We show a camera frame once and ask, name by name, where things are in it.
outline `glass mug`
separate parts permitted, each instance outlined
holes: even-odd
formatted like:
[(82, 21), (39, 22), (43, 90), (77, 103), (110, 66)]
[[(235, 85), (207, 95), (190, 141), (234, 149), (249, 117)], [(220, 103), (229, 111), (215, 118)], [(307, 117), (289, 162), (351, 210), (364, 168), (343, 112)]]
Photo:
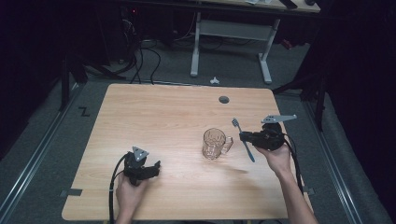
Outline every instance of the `glass mug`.
[(202, 154), (209, 160), (217, 159), (221, 153), (227, 153), (233, 145), (233, 138), (219, 129), (209, 129), (204, 133)]

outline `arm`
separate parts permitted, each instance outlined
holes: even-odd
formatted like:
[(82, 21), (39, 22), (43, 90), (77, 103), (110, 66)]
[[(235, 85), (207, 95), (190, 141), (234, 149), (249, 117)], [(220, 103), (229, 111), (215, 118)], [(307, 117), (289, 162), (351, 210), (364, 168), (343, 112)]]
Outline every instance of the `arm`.
[(123, 173), (119, 174), (119, 185), (117, 186), (116, 195), (120, 211), (117, 216), (117, 224), (131, 224), (134, 210), (142, 201), (143, 193), (148, 183), (148, 180), (143, 180), (136, 187), (129, 182), (129, 178)]
[(279, 179), (290, 223), (318, 223), (294, 180), (293, 173), (290, 169), (289, 148), (286, 145), (275, 151), (268, 151), (259, 147), (256, 148), (265, 156), (268, 165)]

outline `small round hole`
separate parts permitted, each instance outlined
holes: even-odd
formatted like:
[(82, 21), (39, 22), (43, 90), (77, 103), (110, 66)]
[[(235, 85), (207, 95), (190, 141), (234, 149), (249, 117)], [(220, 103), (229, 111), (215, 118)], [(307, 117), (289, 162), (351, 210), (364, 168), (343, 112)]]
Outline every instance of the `small round hole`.
[(228, 103), (230, 102), (230, 99), (229, 99), (227, 96), (220, 96), (220, 97), (219, 97), (219, 101), (220, 101), (222, 104), (228, 104)]

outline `toothbrush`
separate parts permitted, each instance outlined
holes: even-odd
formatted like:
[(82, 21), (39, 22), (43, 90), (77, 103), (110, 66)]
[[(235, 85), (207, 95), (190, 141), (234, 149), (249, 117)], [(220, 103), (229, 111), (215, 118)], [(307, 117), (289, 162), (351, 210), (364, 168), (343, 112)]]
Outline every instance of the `toothbrush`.
[[(236, 118), (233, 118), (233, 126), (234, 126), (234, 127), (238, 127), (239, 132), (240, 132), (240, 133), (242, 132), (241, 127), (239, 127), (239, 122), (238, 122), (238, 120), (237, 120)], [(244, 143), (245, 148), (247, 149), (247, 154), (248, 154), (248, 156), (250, 157), (251, 161), (254, 162), (254, 157), (253, 157), (253, 155), (251, 154), (250, 150), (248, 149), (247, 143), (246, 143), (245, 141), (242, 141), (242, 142)]]

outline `hand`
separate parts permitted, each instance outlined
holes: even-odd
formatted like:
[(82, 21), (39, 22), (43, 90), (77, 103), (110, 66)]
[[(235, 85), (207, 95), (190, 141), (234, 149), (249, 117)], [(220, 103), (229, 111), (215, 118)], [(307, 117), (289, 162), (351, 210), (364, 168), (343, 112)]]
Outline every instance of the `hand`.
[(119, 174), (119, 185), (117, 186), (116, 195), (119, 202), (120, 211), (117, 217), (117, 223), (132, 222), (134, 210), (140, 204), (144, 191), (149, 181), (143, 180), (139, 186), (133, 186), (129, 178), (123, 173)]
[(275, 172), (276, 176), (291, 174), (290, 150), (287, 145), (283, 145), (277, 150), (269, 151), (264, 148), (255, 147), (267, 159), (268, 165)]

